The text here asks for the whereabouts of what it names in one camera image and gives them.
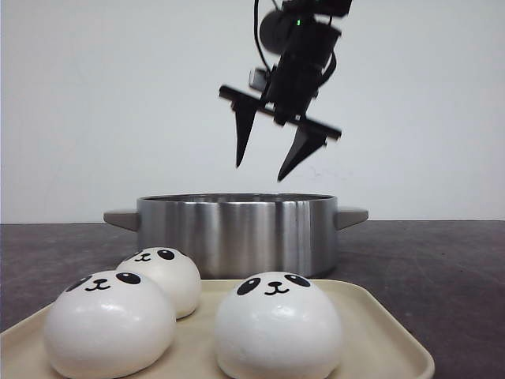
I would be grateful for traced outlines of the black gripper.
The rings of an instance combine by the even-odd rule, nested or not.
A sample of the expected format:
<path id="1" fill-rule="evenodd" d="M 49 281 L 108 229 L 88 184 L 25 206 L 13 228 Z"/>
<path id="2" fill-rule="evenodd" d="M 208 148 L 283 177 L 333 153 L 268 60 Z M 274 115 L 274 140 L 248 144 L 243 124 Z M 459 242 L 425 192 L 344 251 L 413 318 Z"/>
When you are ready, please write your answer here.
<path id="1" fill-rule="evenodd" d="M 219 97 L 230 101 L 235 114 L 236 167 L 239 167 L 243 160 L 257 112 L 270 115 L 274 122 L 281 126 L 289 123 L 298 127 L 293 144 L 279 170 L 279 182 L 299 163 L 325 145 L 328 137 L 339 139 L 342 135 L 340 129 L 306 115 L 312 99 L 317 97 L 319 88 L 326 83 L 335 69 L 334 54 L 331 55 L 326 70 L 311 68 L 303 60 L 282 57 L 269 73 L 267 87 L 259 98 L 222 85 L 219 88 Z"/>

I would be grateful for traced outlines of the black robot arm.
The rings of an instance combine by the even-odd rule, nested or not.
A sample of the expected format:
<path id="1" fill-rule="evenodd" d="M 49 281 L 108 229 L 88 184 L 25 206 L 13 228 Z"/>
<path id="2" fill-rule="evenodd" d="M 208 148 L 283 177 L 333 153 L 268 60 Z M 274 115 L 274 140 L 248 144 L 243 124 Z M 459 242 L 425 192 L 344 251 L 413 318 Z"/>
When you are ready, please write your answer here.
<path id="1" fill-rule="evenodd" d="M 319 22 L 316 15 L 344 17 L 350 5 L 349 1 L 284 1 L 263 20 L 253 20 L 257 50 L 280 59 L 274 66 L 250 73 L 249 87 L 260 92 L 260 98 L 225 85 L 219 89 L 219 96 L 230 101 L 235 113 L 237 163 L 245 154 L 256 112 L 270 115 L 280 126 L 290 123 L 297 127 L 279 180 L 325 145 L 327 138 L 341 137 L 339 129 L 308 118 L 306 111 L 336 69 L 334 48 L 341 35 L 331 22 Z"/>

